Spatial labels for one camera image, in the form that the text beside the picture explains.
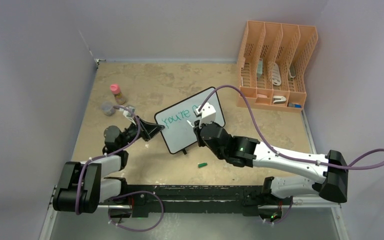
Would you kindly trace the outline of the white whiteboard black frame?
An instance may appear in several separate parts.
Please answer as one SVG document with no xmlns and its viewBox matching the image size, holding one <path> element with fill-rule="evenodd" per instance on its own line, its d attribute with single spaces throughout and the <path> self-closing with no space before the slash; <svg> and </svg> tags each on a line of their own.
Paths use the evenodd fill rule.
<svg viewBox="0 0 384 240">
<path fill-rule="evenodd" d="M 155 113 L 156 123 L 165 126 L 161 134 L 170 154 L 182 152 L 197 142 L 193 128 L 187 120 L 194 123 L 198 119 L 194 110 L 214 89 L 213 86 L 208 87 Z"/>
</svg>

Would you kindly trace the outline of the green marker cap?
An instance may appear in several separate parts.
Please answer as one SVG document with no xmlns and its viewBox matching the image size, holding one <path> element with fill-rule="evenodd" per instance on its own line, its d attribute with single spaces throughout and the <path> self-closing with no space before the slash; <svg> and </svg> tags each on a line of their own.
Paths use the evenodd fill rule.
<svg viewBox="0 0 384 240">
<path fill-rule="evenodd" d="M 203 163 L 199 163 L 198 164 L 198 168 L 202 168 L 202 167 L 205 167 L 207 166 L 208 164 L 206 162 L 203 162 Z"/>
</svg>

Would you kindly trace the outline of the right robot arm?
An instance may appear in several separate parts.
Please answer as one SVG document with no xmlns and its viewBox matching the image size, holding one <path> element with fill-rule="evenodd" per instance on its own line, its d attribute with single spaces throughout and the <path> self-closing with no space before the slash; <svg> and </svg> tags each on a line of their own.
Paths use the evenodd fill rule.
<svg viewBox="0 0 384 240">
<path fill-rule="evenodd" d="M 334 203 L 348 200 L 348 170 L 343 155 L 336 150 L 328 154 L 310 154 L 287 150 L 295 160 L 281 156 L 280 148 L 270 149 L 263 142 L 245 136 L 232 136 L 216 122 L 197 120 L 193 132 L 198 145 L 207 147 L 219 159 L 235 167 L 270 168 L 293 173 L 292 177 L 267 177 L 260 196 L 268 204 L 296 195 L 318 195 Z"/>
</svg>

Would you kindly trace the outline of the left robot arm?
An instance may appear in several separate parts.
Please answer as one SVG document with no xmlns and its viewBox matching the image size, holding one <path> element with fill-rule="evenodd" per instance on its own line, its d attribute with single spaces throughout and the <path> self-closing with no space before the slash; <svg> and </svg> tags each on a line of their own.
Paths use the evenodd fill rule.
<svg viewBox="0 0 384 240">
<path fill-rule="evenodd" d="M 127 147 L 138 139 L 148 142 L 164 129 L 164 125 L 141 118 L 123 130 L 115 125 L 108 126 L 103 133 L 101 156 L 84 162 L 69 161 L 64 164 L 53 195 L 53 209 L 80 215 L 94 213 L 99 203 L 108 199 L 118 205 L 126 203 L 129 199 L 126 181 L 108 175 L 126 167 L 129 158 Z"/>
</svg>

